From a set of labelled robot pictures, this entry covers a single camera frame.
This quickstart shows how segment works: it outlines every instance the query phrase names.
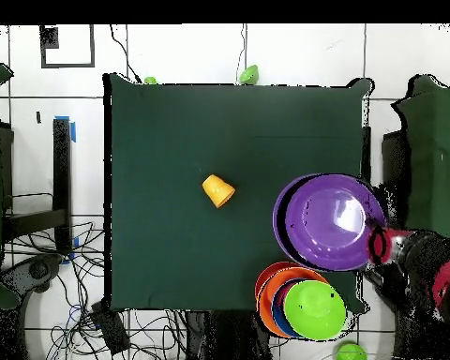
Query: green ball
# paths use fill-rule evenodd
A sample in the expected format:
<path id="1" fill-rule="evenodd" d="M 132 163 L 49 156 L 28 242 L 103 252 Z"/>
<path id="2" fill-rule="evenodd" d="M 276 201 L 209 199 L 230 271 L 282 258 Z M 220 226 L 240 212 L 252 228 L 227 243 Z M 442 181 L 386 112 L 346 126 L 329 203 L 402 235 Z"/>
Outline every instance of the green ball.
<path id="1" fill-rule="evenodd" d="M 338 348 L 337 360 L 367 360 L 367 354 L 360 345 L 346 343 Z"/>

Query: purple bowl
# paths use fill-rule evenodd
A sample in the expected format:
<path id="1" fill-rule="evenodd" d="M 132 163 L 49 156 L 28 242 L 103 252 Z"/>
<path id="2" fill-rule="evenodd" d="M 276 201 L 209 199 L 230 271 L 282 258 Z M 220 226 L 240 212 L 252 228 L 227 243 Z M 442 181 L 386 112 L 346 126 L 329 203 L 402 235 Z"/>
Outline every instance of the purple bowl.
<path id="1" fill-rule="evenodd" d="M 275 236 L 285 253 L 324 271 L 349 271 L 367 263 L 368 219 L 385 226 L 371 187 L 345 174 L 296 178 L 278 195 L 273 214 Z"/>

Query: stack of plates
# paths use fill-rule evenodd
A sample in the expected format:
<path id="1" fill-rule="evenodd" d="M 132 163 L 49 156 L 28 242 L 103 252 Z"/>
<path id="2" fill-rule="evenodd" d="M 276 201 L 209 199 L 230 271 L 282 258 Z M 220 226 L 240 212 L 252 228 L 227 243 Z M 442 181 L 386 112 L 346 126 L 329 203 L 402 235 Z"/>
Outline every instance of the stack of plates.
<path id="1" fill-rule="evenodd" d="M 266 268 L 255 297 L 263 323 L 282 338 L 327 340 L 342 331 L 347 317 L 335 289 L 318 273 L 292 262 Z"/>

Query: green bowl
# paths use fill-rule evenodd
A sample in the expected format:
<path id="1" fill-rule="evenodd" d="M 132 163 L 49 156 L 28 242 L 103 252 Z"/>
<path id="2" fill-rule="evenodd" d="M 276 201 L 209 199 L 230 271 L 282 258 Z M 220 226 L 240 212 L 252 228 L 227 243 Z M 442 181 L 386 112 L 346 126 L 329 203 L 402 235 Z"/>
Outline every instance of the green bowl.
<path id="1" fill-rule="evenodd" d="M 247 67 L 240 75 L 240 83 L 247 85 L 255 85 L 259 80 L 259 67 L 252 65 Z"/>
<path id="2" fill-rule="evenodd" d="M 367 360 L 367 354 L 360 345 L 347 342 L 338 348 L 337 360 Z"/>
<path id="3" fill-rule="evenodd" d="M 285 297 L 283 311 L 296 333 L 315 340 L 336 336 L 347 317 L 345 304 L 338 292 L 318 280 L 294 284 Z"/>
<path id="4" fill-rule="evenodd" d="M 145 77 L 143 81 L 145 84 L 157 84 L 157 79 L 153 76 Z"/>

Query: white floor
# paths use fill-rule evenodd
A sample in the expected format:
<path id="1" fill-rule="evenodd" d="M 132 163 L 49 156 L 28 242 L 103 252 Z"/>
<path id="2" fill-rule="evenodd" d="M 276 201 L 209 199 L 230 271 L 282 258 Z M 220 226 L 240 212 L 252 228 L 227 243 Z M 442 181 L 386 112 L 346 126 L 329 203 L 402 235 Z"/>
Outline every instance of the white floor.
<path id="1" fill-rule="evenodd" d="M 49 62 L 89 62 L 89 29 L 86 25 L 58 25 L 60 49 L 47 50 Z M 242 24 L 114 25 L 115 37 L 127 49 L 129 64 L 142 78 L 155 76 L 160 83 L 233 83 L 239 54 L 244 47 Z M 14 77 L 0 87 L 0 117 L 15 131 L 14 194 L 52 192 L 52 120 L 67 115 L 76 123 L 76 142 L 72 143 L 73 222 L 103 222 L 103 86 L 104 72 L 120 72 L 133 78 L 126 56 L 112 40 L 109 25 L 95 25 L 93 68 L 42 69 L 37 26 L 0 26 L 0 62 L 9 65 Z M 247 56 L 244 64 L 257 64 L 259 84 L 345 85 L 357 77 L 369 77 L 375 90 L 369 102 L 372 131 L 372 183 L 382 179 L 381 140 L 386 132 L 400 129 L 398 116 L 390 105 L 405 96 L 409 79 L 417 73 L 434 74 L 450 85 L 450 26 L 430 24 L 249 24 Z M 40 112 L 41 123 L 37 121 Z M 48 209 L 47 196 L 17 198 L 14 211 Z M 75 235 L 87 226 L 75 229 Z M 101 251 L 103 241 L 91 246 Z M 29 250 L 14 245 L 4 266 L 19 262 Z M 59 273 L 67 286 L 68 300 L 77 304 L 77 279 L 70 265 Z M 84 279 L 90 302 L 103 295 L 102 278 Z M 56 325 L 65 326 L 69 306 L 59 280 L 42 295 L 34 294 L 27 311 L 26 336 L 31 360 L 45 360 L 60 337 Z M 371 311 L 362 316 L 357 340 L 369 353 L 368 360 L 387 360 L 393 349 L 393 314 L 378 299 L 371 285 L 364 282 L 363 296 Z M 170 331 L 162 332 L 166 319 L 151 323 L 161 311 L 130 311 L 125 325 L 137 346 L 165 345 L 173 342 Z M 281 341 L 272 341 L 277 345 Z M 290 341 L 273 348 L 275 360 L 331 360 L 336 342 Z M 176 350 L 167 351 L 169 358 Z M 156 350 L 158 356 L 163 352 Z M 152 360 L 150 355 L 130 350 L 125 360 Z M 114 360 L 124 360 L 120 354 Z M 109 352 L 99 360 L 112 360 Z M 71 360 L 96 360 L 94 355 L 73 355 Z"/>

